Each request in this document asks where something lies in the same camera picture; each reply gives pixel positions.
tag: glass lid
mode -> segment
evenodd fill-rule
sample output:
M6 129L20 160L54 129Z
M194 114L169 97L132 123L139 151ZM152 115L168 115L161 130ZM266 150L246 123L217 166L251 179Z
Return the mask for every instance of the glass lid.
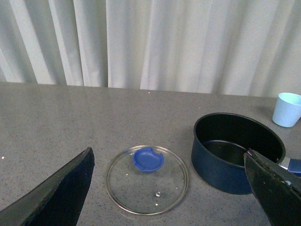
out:
M184 162L158 146L136 146L117 155L107 172L106 189L122 209L154 215L174 207L185 195L189 176Z

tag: speckled countertop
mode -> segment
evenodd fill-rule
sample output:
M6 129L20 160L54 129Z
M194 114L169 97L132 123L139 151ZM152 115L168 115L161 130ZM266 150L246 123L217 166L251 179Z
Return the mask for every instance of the speckled countertop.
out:
M230 112L267 125L283 140L287 156L301 159L301 122L290 129L274 124L275 103L273 98L0 83L0 209L90 146L95 168L78 226L269 226L252 194L227 194L211 187L195 172L190 154L196 120ZM110 162L137 145L167 148L186 164L190 185L172 210L134 215L106 193Z

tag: cooking pot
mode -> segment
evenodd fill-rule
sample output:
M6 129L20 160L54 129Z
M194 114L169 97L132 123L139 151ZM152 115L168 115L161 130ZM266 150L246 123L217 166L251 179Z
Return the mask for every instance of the cooking pot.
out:
M213 187L231 194L252 192L244 153L256 150L281 164L285 146L280 137L258 121L233 113L212 113L194 125L191 161L196 172ZM285 158L284 168L300 176L300 160Z

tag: curtain fold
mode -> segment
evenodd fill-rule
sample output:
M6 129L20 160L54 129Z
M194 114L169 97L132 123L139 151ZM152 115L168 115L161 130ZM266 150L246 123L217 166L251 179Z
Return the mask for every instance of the curtain fold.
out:
M301 94L299 0L3 0L0 81Z

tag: cup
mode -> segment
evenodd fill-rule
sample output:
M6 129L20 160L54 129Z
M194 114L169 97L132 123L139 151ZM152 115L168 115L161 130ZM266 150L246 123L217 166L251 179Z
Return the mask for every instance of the cup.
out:
M301 96L294 93L280 93L276 102L273 122L282 127L293 127L301 118Z

